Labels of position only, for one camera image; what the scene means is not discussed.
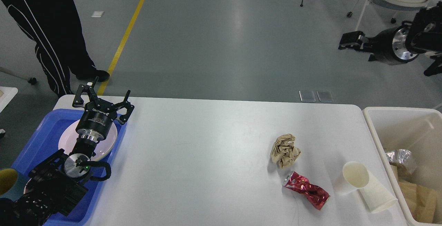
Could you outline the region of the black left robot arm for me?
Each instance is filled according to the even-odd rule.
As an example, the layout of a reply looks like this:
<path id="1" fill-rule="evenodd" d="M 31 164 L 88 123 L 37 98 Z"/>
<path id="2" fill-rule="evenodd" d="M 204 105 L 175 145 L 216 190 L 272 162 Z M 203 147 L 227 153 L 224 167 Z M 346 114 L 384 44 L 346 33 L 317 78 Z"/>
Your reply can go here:
<path id="1" fill-rule="evenodd" d="M 110 164 L 92 158 L 114 122 L 124 125 L 134 106 L 128 101 L 130 90 L 120 103 L 99 98 L 94 90 L 97 81 L 80 85 L 74 97 L 72 106 L 83 108 L 84 113 L 75 129 L 73 150 L 66 154 L 59 149 L 36 165 L 28 174 L 27 192 L 19 198 L 1 198 L 2 226 L 41 226 L 53 214 L 68 216 L 87 194 L 88 181 L 110 178 Z"/>

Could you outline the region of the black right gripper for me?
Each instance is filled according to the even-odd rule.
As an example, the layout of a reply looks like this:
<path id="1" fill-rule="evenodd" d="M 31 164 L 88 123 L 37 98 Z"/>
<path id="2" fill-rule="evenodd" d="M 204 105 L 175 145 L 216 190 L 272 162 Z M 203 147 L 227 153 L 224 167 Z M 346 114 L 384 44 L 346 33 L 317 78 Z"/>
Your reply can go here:
<path id="1" fill-rule="evenodd" d="M 368 61 L 379 61 L 388 65 L 407 64 L 419 54 L 407 49 L 406 38 L 410 26 L 386 29 L 374 37 L 367 37 L 362 31 L 344 33 L 338 44 L 338 50 L 352 49 L 371 53 Z"/>

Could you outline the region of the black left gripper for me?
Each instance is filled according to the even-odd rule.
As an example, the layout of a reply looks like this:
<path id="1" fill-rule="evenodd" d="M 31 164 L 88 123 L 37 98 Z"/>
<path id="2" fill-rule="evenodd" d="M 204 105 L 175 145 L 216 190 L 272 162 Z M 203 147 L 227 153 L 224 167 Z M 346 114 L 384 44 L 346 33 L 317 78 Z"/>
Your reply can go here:
<path id="1" fill-rule="evenodd" d="M 101 99 L 94 89 L 98 79 L 99 77 L 96 76 L 93 82 L 79 85 L 74 95 L 72 107 L 84 109 L 76 126 L 76 132 L 79 135 L 93 132 L 97 135 L 98 141 L 102 141 L 107 138 L 113 121 L 117 121 L 120 125 L 125 125 L 128 122 L 135 106 L 128 100 L 131 94 L 131 90 L 128 90 L 124 99 L 112 104 L 108 110 L 102 105 Z M 86 103 L 82 95 L 87 95 L 89 102 Z"/>

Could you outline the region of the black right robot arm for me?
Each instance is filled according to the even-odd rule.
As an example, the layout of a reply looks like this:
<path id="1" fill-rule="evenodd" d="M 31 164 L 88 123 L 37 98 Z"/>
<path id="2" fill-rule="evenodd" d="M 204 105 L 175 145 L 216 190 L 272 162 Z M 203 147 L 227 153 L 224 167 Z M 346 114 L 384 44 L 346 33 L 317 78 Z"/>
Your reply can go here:
<path id="1" fill-rule="evenodd" d="M 439 1 L 434 7 L 420 9 L 412 21 L 403 21 L 400 26 L 383 30 L 374 37 L 367 37 L 359 30 L 344 33 L 338 49 L 369 53 L 369 61 L 388 65 L 407 64 L 424 54 L 433 60 L 424 75 L 441 74 L 441 14 Z"/>

